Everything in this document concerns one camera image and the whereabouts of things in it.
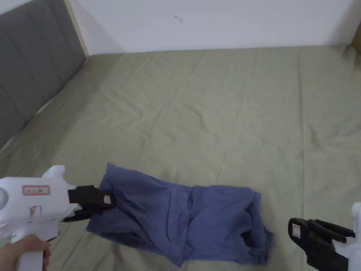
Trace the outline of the person's left hand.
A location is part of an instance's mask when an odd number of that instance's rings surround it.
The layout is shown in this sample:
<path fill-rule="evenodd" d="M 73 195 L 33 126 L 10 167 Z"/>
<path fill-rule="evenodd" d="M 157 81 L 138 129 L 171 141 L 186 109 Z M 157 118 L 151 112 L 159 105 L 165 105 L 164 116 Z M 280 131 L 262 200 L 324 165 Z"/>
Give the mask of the person's left hand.
<path fill-rule="evenodd" d="M 46 271 L 49 265 L 50 244 L 35 235 L 29 235 L 15 243 L 7 243 L 0 248 L 0 270 L 15 271 L 18 259 L 28 252 L 43 253 L 43 267 Z"/>

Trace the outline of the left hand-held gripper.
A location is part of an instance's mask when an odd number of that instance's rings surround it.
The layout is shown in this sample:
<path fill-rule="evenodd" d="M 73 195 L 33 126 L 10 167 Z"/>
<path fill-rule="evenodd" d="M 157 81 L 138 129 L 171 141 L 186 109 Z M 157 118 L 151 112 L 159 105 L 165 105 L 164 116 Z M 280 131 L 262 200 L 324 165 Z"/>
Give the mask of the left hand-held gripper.
<path fill-rule="evenodd" d="M 92 211 L 116 207 L 114 194 L 93 185 L 72 186 L 64 180 L 65 167 L 54 165 L 42 177 L 5 177 L 0 180 L 0 237 L 15 243 L 35 235 L 50 244 L 59 226 L 91 218 Z M 43 271 L 43 253 L 28 252 L 15 271 Z"/>

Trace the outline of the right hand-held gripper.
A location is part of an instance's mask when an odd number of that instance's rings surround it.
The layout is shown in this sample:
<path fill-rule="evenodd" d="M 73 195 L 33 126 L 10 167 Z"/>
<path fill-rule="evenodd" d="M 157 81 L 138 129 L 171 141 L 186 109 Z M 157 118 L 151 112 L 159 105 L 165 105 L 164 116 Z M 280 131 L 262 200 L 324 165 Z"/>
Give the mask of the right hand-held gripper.
<path fill-rule="evenodd" d="M 354 230 L 330 222 L 291 218 L 288 235 L 306 249 L 307 264 L 318 271 L 361 270 L 361 203 L 351 209 Z"/>

